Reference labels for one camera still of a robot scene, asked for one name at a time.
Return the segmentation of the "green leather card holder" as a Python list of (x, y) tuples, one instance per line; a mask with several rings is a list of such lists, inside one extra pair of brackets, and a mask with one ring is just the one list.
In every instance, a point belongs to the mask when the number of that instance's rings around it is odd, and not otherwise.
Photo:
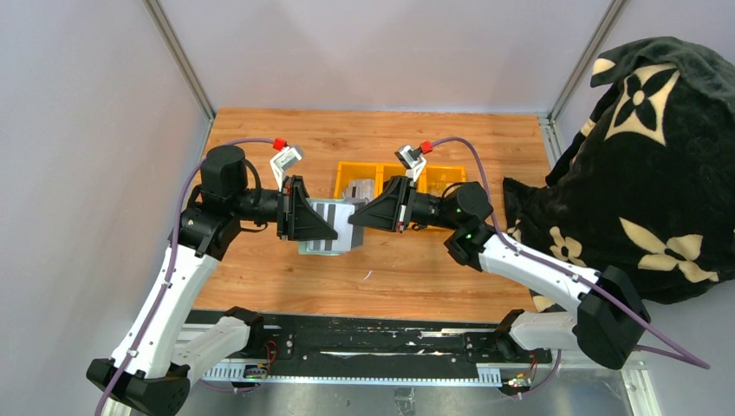
[(340, 256), (363, 246), (365, 228), (352, 225), (348, 219), (358, 208), (367, 204), (366, 198), (308, 198), (311, 208), (325, 220), (337, 238), (300, 242), (300, 255)]

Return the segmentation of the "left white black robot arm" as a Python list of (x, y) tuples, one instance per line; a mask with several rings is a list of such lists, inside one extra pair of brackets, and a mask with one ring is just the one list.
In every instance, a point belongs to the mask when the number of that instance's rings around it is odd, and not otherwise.
[(283, 140), (273, 140), (272, 146), (273, 189), (263, 186), (242, 140), (213, 147), (190, 171), (149, 295), (119, 346), (88, 367), (88, 380), (101, 390), (96, 414), (174, 415), (192, 387), (225, 357), (239, 352), (254, 358), (263, 352), (262, 316), (239, 307), (185, 345), (177, 340), (200, 290), (243, 232), (243, 222), (273, 224), (287, 241), (338, 236), (310, 205), (302, 177), (288, 174), (303, 159), (303, 150)]

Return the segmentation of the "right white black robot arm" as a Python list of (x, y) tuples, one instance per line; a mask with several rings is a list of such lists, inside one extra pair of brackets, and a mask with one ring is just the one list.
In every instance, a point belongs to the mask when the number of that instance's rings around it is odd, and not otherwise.
[(456, 263), (509, 278), (561, 307), (553, 313), (510, 312), (494, 340), (503, 360), (518, 361), (539, 348), (577, 350), (598, 365), (622, 368), (650, 322), (628, 275), (614, 266), (599, 271), (531, 249), (491, 225), (492, 213), (478, 182), (460, 182), (438, 197), (394, 176), (348, 221), (388, 232), (410, 224), (447, 229), (452, 234), (444, 245)]

